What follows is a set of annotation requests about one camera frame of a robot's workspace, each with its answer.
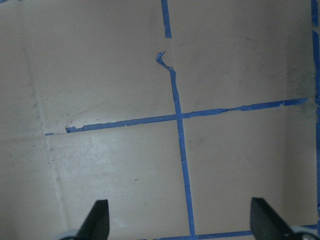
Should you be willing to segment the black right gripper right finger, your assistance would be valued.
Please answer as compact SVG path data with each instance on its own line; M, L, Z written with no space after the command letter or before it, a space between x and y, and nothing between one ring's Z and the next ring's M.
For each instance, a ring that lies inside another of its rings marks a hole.
M249 225L256 240L299 239L299 234L294 233L264 198L251 199Z

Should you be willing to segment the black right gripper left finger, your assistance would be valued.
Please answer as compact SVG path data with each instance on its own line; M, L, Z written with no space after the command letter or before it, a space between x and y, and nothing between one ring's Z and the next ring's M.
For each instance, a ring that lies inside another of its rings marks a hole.
M107 240L110 233L108 200L97 200L75 235L76 240Z

